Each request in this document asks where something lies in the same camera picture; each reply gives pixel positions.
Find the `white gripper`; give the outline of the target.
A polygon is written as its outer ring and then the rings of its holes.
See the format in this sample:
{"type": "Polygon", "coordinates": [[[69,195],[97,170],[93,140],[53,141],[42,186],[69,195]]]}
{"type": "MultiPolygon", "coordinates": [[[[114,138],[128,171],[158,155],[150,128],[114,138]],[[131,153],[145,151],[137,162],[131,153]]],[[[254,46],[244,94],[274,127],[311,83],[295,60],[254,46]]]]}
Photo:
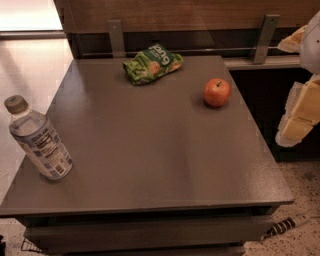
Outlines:
{"type": "MultiPolygon", "coordinates": [[[[287,53],[300,52],[301,66],[320,74],[320,11],[309,23],[282,39],[277,48],[287,53]]],[[[320,75],[302,84],[295,82],[289,91],[275,141],[282,147],[293,147],[320,122],[320,75]]]]}

